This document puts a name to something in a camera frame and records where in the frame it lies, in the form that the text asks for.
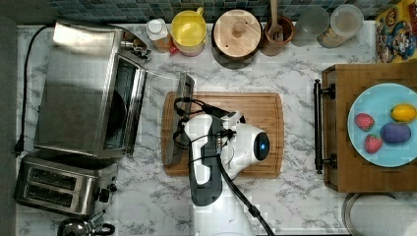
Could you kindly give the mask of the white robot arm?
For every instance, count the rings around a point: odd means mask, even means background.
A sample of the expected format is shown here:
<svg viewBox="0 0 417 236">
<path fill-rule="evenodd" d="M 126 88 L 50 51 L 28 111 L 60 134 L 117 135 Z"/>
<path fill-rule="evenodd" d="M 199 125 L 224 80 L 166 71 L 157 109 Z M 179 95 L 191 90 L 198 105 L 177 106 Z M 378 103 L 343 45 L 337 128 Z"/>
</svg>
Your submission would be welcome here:
<svg viewBox="0 0 417 236">
<path fill-rule="evenodd" d="M 185 124 L 194 236 L 255 236 L 250 219 L 274 236 L 259 210 L 233 183 L 268 157 L 269 138 L 238 112 L 197 115 Z"/>
</svg>

